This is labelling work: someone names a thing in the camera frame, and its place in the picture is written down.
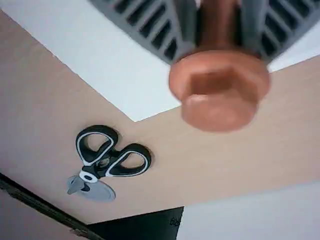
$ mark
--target tan wall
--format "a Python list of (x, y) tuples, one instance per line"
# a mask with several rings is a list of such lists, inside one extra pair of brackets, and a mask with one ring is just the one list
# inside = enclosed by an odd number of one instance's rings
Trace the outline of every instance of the tan wall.
[(66, 226), (0, 191), (1, 240), (84, 240)]
[[(132, 122), (4, 13), (0, 56), (0, 172), (87, 224), (320, 179), (320, 57), (273, 73), (249, 127), (210, 134), (179, 108)], [(76, 136), (93, 124), (118, 130), (119, 149), (153, 153), (146, 173), (102, 179), (116, 192), (109, 203), (66, 193), (82, 167)]]

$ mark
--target black scissor handle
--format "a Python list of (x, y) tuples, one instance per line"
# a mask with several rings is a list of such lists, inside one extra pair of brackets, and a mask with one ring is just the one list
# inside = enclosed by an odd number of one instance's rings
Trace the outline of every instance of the black scissor handle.
[[(131, 154), (138, 154), (143, 159), (143, 164), (137, 167), (124, 167), (121, 165)], [(111, 163), (105, 172), (106, 177), (133, 177), (143, 174), (151, 164), (149, 150), (138, 143), (132, 143), (119, 152), (116, 160)]]
[[(86, 139), (90, 135), (103, 135), (108, 141), (101, 145), (98, 151), (90, 149), (86, 143)], [(103, 159), (118, 142), (118, 134), (111, 127), (105, 125), (93, 125), (82, 130), (75, 139), (76, 150), (85, 166), (92, 166), (94, 163)]]

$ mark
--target gray plastic grate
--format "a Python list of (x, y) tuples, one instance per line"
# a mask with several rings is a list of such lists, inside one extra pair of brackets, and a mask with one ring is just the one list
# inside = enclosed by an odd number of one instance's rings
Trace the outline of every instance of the gray plastic grate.
[(269, 63), (319, 20), (320, 0), (242, 0), (243, 45)]
[(195, 47), (195, 0), (90, 0), (109, 20), (168, 64)]

